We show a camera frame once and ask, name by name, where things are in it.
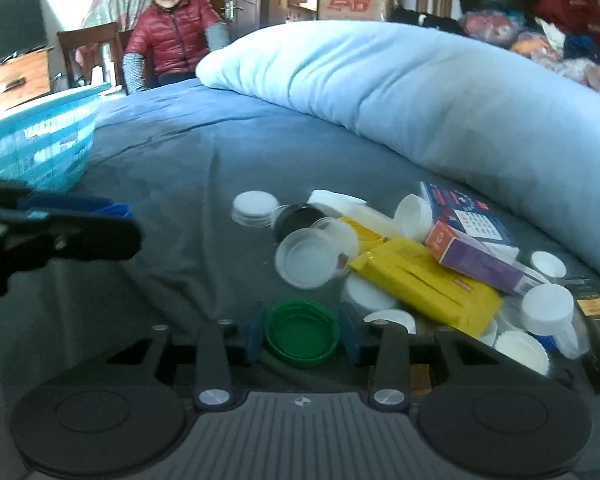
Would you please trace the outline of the wooden chair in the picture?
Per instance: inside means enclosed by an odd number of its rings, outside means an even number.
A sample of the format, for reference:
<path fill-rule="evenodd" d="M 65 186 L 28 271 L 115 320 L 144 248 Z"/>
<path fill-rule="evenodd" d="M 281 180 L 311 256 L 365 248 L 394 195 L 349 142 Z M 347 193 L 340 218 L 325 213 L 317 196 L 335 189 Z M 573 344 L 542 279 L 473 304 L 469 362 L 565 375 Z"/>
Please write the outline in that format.
<path fill-rule="evenodd" d="M 114 66 L 114 86 L 123 84 L 122 73 L 122 43 L 119 26 L 116 22 L 103 25 L 58 32 L 62 57 L 65 62 L 67 82 L 69 88 L 84 80 L 91 82 L 92 69 L 95 66 L 106 67 L 104 47 L 108 47 L 109 58 Z"/>

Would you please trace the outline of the black gold box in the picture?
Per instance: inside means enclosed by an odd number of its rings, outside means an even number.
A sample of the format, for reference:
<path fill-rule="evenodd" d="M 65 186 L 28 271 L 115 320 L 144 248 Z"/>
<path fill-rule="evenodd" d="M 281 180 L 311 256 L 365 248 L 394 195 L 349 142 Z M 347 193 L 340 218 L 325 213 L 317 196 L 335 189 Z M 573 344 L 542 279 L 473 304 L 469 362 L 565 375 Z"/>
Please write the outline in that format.
<path fill-rule="evenodd" d="M 600 289 L 590 278 L 580 278 L 571 284 L 571 290 L 591 343 L 591 350 L 583 359 L 585 373 L 594 392 L 600 394 Z"/>

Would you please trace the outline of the dark blue bed sheet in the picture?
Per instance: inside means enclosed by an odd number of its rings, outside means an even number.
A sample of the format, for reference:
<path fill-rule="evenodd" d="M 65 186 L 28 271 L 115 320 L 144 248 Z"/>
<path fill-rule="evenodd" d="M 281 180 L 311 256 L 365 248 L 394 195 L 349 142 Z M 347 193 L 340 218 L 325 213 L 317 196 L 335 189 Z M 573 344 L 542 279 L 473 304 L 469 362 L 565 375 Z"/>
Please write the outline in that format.
<path fill-rule="evenodd" d="M 128 203 L 144 239 L 130 261 L 55 260 L 0 298 L 0 479 L 600 479 L 600 396 L 577 365 L 533 378 L 503 358 L 466 382 L 478 346 L 439 330 L 434 391 L 409 412 L 370 400 L 342 353 L 293 370 L 263 353 L 221 411 L 193 398 L 194 339 L 290 298 L 272 240 L 230 221 L 230 202 L 314 188 L 396 206 L 420 179 L 485 198 L 524 250 L 556 250 L 520 214 L 343 126 L 195 81 L 111 103 L 78 189 Z M 59 471 L 21 443 L 65 454 Z"/>

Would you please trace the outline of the black television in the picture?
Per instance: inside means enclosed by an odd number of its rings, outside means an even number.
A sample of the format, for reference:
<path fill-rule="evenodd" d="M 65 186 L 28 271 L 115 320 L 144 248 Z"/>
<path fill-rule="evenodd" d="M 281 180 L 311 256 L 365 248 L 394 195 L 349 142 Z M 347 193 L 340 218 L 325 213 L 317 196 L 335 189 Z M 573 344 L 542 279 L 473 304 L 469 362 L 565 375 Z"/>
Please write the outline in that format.
<path fill-rule="evenodd" d="M 0 63 L 47 44 L 42 0 L 0 0 Z"/>

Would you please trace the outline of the yellow packet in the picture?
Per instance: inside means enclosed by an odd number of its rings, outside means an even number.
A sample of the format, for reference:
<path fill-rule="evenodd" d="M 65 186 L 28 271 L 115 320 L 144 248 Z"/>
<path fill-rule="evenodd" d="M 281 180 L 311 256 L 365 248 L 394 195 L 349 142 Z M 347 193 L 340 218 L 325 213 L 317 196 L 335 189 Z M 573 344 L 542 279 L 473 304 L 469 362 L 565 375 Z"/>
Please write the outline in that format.
<path fill-rule="evenodd" d="M 493 287 L 442 266 L 429 248 L 404 237 L 363 252 L 349 266 L 417 312 L 471 337 L 480 336 L 501 307 Z"/>

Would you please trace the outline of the black bottle cap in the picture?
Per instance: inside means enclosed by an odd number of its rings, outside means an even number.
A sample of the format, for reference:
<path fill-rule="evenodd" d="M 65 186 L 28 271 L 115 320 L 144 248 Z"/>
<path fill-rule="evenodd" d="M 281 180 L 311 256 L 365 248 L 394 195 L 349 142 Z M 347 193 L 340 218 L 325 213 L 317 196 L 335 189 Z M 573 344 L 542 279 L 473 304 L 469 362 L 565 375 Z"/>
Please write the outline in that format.
<path fill-rule="evenodd" d="M 281 243 L 289 234 L 304 228 L 310 228 L 325 215 L 309 204 L 279 206 L 275 209 L 271 228 L 277 243 Z"/>

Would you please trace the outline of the white bottle cap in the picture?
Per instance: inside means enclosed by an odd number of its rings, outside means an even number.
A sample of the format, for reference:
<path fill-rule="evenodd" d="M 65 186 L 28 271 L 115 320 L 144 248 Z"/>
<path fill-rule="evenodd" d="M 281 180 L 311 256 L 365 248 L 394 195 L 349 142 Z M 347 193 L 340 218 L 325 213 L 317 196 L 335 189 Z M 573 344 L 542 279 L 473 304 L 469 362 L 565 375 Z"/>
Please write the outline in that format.
<path fill-rule="evenodd" d="M 521 324 L 528 332 L 554 336 L 572 324 L 574 299 L 562 285 L 544 284 L 530 289 L 521 300 Z"/>

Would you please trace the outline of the blue plastic basket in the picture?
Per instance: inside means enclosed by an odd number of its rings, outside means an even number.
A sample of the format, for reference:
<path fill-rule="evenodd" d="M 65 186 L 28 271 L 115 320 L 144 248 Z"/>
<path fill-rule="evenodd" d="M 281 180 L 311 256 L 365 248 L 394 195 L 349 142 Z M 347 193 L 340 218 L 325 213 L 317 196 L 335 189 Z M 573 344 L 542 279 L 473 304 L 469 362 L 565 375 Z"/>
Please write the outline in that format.
<path fill-rule="evenodd" d="M 86 169 L 102 94 L 109 89 L 74 88 L 0 114 L 0 180 L 70 191 Z"/>

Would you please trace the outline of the green bottle cap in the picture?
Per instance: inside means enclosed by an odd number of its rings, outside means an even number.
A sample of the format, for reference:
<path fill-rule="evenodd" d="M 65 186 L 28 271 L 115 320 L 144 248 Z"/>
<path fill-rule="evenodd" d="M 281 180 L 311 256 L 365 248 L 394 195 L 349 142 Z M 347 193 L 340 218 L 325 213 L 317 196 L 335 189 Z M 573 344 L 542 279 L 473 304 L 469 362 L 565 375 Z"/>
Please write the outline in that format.
<path fill-rule="evenodd" d="M 322 304 L 289 300 L 268 312 L 264 338 L 277 359 L 295 368 L 312 368 L 335 352 L 340 327 L 336 316 Z"/>

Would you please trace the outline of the clear white lid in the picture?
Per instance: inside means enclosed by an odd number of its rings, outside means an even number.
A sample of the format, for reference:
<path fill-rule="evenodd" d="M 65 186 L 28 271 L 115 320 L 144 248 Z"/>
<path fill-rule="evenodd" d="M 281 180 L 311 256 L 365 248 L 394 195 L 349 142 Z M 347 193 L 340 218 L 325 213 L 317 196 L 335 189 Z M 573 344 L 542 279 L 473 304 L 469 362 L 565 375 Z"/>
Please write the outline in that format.
<path fill-rule="evenodd" d="M 316 289 L 338 276 L 349 255 L 347 244 L 326 230 L 303 228 L 290 233 L 277 246 L 277 274 L 298 289 Z"/>

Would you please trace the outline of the light blue folded duvet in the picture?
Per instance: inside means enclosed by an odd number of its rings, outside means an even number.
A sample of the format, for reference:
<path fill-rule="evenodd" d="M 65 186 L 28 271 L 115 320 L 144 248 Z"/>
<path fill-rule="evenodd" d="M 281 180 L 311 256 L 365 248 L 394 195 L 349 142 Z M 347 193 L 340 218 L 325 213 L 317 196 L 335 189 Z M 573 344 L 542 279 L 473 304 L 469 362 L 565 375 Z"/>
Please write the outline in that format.
<path fill-rule="evenodd" d="M 477 40 L 386 22 L 260 29 L 208 54 L 196 74 L 465 183 L 600 274 L 600 94 L 591 89 Z"/>

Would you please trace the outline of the blue white medicine box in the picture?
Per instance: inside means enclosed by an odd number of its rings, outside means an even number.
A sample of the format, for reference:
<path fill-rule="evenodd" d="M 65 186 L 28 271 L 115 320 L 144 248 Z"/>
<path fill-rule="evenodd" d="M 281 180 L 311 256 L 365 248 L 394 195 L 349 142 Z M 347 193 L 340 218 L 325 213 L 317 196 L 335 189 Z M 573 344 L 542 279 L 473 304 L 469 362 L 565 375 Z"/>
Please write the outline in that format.
<path fill-rule="evenodd" d="M 427 182 L 420 184 L 420 196 L 429 203 L 434 222 L 444 222 L 453 229 L 473 237 L 503 260 L 517 259 L 517 243 L 483 200 Z"/>

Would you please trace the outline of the purple orange box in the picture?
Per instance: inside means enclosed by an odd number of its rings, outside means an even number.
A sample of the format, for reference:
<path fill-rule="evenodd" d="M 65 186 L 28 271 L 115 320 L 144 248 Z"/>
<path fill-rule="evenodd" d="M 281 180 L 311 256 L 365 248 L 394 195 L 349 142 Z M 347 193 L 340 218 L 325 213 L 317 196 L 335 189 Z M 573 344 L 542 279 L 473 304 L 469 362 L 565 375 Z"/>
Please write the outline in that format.
<path fill-rule="evenodd" d="M 426 238 L 434 258 L 442 266 L 460 272 L 509 295 L 524 296 L 548 279 L 535 270 L 503 260 L 485 244 L 438 221 Z"/>

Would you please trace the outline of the wooden drawer cabinet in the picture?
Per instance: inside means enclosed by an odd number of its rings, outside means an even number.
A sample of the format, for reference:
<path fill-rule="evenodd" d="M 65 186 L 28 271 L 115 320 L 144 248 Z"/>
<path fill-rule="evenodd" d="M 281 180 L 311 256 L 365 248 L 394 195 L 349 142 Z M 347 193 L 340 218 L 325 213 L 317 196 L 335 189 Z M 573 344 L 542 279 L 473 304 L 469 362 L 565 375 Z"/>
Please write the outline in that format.
<path fill-rule="evenodd" d="M 0 110 L 27 103 L 52 91 L 50 49 L 10 58 L 0 64 Z"/>

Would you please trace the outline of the pile of clothes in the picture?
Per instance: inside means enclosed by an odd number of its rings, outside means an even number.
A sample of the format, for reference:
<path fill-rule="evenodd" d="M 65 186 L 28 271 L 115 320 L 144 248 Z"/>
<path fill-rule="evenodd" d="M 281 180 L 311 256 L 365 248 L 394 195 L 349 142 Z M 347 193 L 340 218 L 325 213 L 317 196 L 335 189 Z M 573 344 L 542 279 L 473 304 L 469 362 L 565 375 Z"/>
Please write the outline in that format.
<path fill-rule="evenodd" d="M 390 22 L 471 37 L 519 53 L 600 93 L 600 3 L 598 0 L 434 0 L 426 6 L 396 6 Z"/>

